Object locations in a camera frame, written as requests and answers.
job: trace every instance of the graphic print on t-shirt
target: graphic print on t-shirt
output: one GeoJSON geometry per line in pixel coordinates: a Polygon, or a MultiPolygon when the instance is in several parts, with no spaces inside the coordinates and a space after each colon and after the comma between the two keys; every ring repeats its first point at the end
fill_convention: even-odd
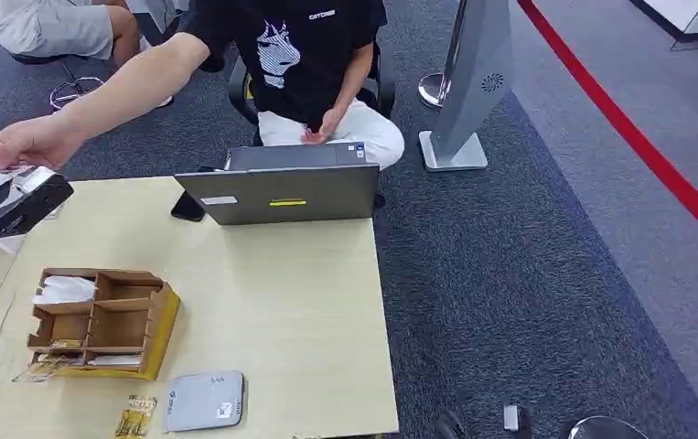
{"type": "Polygon", "coordinates": [[[284,74],[300,62],[300,51],[289,42],[286,22],[276,29],[265,21],[265,33],[257,38],[257,54],[265,71],[265,83],[276,89],[284,87],[284,74]]]}

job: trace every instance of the laptop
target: laptop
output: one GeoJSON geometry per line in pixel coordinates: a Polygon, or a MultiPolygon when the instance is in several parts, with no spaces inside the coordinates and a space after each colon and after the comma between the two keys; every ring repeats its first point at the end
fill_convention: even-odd
{"type": "Polygon", "coordinates": [[[276,169],[283,167],[323,167],[364,165],[362,142],[326,145],[252,146],[228,150],[225,169],[276,169]]]}
{"type": "Polygon", "coordinates": [[[357,163],[339,164],[344,158],[337,151],[349,151],[342,145],[345,149],[336,144],[238,148],[231,151],[229,170],[176,179],[223,226],[370,218],[379,166],[365,161],[362,144],[353,144],[355,157],[358,146],[362,152],[357,163]],[[321,147],[328,153],[319,152],[321,147]]]}

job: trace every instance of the black t-shirt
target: black t-shirt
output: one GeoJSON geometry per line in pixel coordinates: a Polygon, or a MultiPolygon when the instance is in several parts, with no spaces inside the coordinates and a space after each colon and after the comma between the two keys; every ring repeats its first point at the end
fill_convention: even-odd
{"type": "Polygon", "coordinates": [[[382,0],[192,0],[179,31],[200,38],[221,63],[235,41],[261,112],[321,126],[354,50],[386,25],[382,0]]]}

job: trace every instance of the office chair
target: office chair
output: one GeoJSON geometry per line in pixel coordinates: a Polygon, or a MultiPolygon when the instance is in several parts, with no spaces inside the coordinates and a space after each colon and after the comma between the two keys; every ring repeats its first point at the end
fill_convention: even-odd
{"type": "Polygon", "coordinates": [[[76,56],[79,59],[87,59],[86,57],[80,57],[77,55],[57,55],[54,57],[31,57],[28,55],[15,54],[10,55],[13,59],[15,59],[15,61],[30,66],[49,64],[50,62],[54,61],[60,63],[60,66],[63,67],[63,70],[68,75],[69,80],[63,82],[49,93],[49,105],[52,106],[54,111],[60,110],[67,103],[72,102],[80,96],[83,96],[103,85],[103,81],[95,77],[77,78],[64,62],[66,57],[76,56]]]}
{"type": "MultiPolygon", "coordinates": [[[[257,125],[257,109],[252,102],[254,84],[252,76],[246,69],[241,56],[235,60],[230,81],[228,83],[230,102],[241,115],[252,125],[257,125]]],[[[381,51],[378,42],[373,43],[373,65],[370,68],[368,79],[357,94],[357,99],[365,102],[369,107],[390,119],[395,100],[395,85],[392,72],[392,57],[381,51]]],[[[252,145],[262,146],[260,130],[256,130],[252,145]]]]}

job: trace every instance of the man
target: man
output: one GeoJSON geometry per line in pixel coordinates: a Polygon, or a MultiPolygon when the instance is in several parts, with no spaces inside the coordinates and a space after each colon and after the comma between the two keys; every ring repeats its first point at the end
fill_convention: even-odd
{"type": "Polygon", "coordinates": [[[0,45],[13,55],[114,58],[122,66],[140,41],[124,0],[0,0],[0,45]]]}
{"type": "Polygon", "coordinates": [[[57,168],[81,145],[152,110],[232,40],[249,67],[265,145],[365,143],[381,168],[404,148],[400,130],[355,99],[386,24],[381,0],[193,0],[166,43],[122,66],[101,88],[50,116],[0,133],[0,169],[57,168]]]}

